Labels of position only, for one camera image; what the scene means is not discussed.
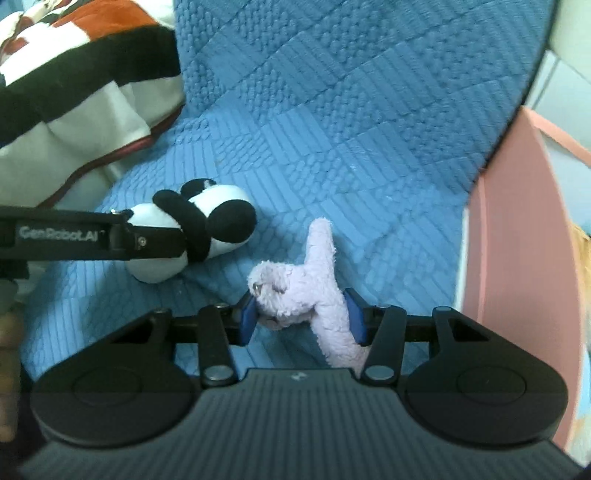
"striped fabric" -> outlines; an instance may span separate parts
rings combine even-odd
[[[9,15],[0,204],[52,205],[85,172],[152,144],[183,102],[171,0],[46,0]]]

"white wall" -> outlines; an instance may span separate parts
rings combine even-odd
[[[554,52],[546,52],[525,104],[591,150],[591,82]],[[591,168],[545,141],[571,219],[591,232]]]
[[[591,82],[591,0],[560,0],[550,47]]]

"textured blue fabric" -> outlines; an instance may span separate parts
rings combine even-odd
[[[210,177],[246,189],[250,243],[157,286],[121,263],[53,265],[30,298],[23,361],[36,378],[157,306],[233,302],[265,259],[301,262],[328,217],[337,275],[413,314],[450,304],[462,209],[534,73],[551,0],[178,0],[187,106],[100,210]],[[422,361],[412,347],[407,368]],[[309,329],[259,328],[242,371],[314,367]],[[178,362],[195,370],[194,349]]]
[[[22,10],[20,0],[0,0],[0,20],[20,10]]]

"screw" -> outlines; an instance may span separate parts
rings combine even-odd
[[[372,365],[365,369],[365,375],[374,382],[385,382],[394,378],[395,372],[386,365]]]
[[[234,370],[227,365],[214,365],[207,367],[204,374],[212,382],[223,382],[232,378]]]

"panda plush toy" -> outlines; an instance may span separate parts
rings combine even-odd
[[[132,225],[179,228],[185,235],[187,247],[180,257],[127,262],[129,272],[145,283],[162,282],[191,263],[237,249],[248,242],[256,227],[256,212],[246,192],[211,179],[188,181],[180,194],[160,190],[152,203],[121,213]]]

